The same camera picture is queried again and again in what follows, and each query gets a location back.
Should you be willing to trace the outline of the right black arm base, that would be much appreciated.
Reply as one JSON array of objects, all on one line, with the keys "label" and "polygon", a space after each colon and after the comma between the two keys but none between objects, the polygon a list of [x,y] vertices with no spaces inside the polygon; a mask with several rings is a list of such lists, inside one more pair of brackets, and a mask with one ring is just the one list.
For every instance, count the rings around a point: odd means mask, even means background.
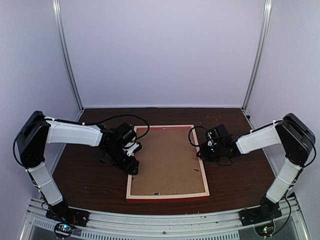
[{"label": "right black arm base", "polygon": [[265,194],[259,206],[244,208],[239,212],[242,226],[255,225],[266,221],[271,221],[282,216],[279,202],[274,203]]}]

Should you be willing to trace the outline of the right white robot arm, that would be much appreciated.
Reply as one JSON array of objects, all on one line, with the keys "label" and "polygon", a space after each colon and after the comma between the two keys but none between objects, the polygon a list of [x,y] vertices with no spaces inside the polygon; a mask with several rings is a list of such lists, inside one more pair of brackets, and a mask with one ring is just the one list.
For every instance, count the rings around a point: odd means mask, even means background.
[{"label": "right white robot arm", "polygon": [[275,180],[256,210],[261,221],[268,220],[276,212],[275,205],[314,161],[310,155],[317,154],[315,134],[294,113],[245,134],[229,133],[224,124],[219,124],[205,130],[203,143],[190,141],[190,144],[198,148],[198,158],[210,162],[218,162],[221,158],[231,160],[257,150],[263,150],[270,159],[271,150],[283,154],[283,163],[277,168]]}]

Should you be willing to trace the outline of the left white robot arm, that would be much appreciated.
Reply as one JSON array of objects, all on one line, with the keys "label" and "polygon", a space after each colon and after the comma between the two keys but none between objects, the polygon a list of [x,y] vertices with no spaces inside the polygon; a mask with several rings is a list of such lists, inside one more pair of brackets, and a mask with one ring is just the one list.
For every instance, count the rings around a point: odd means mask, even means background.
[{"label": "left white robot arm", "polygon": [[140,162],[135,153],[142,149],[135,129],[122,123],[110,128],[98,122],[75,122],[46,116],[34,111],[17,133],[12,144],[13,155],[23,166],[36,188],[52,208],[52,213],[61,222],[72,218],[72,211],[62,202],[63,194],[48,169],[48,150],[54,145],[81,145],[99,148],[109,156],[111,163],[129,175],[137,175]]}]

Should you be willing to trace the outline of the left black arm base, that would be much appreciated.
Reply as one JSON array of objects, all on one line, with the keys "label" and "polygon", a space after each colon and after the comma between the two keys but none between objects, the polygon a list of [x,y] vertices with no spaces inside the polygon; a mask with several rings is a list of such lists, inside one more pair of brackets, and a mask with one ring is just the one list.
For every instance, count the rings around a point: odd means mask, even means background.
[{"label": "left black arm base", "polygon": [[45,217],[72,226],[86,227],[90,213],[69,207],[65,199],[56,205],[48,205]]}]

